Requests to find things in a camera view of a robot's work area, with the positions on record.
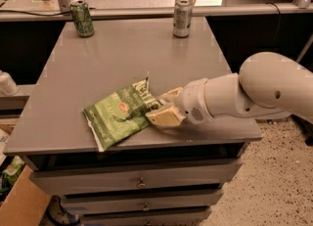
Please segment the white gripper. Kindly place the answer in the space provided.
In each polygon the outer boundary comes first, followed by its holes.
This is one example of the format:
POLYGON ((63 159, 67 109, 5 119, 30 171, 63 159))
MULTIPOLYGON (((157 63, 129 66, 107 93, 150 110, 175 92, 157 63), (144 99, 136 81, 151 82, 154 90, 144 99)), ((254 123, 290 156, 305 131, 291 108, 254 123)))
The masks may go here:
POLYGON ((204 95, 207 81, 207 78, 195 80, 160 95, 159 100, 167 104, 146 113, 146 118, 156 126, 179 126, 185 118, 193 124, 211 122, 213 116, 207 109, 204 95))

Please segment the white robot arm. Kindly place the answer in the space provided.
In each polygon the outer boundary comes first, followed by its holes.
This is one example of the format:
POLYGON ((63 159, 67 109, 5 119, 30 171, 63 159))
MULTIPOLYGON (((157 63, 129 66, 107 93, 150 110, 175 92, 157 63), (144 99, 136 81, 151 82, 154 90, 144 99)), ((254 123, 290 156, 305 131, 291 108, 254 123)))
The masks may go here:
POLYGON ((261 52, 247 58, 237 73, 195 80, 158 99, 161 107, 147 113, 156 126, 291 114, 312 123, 313 72, 281 54, 261 52))

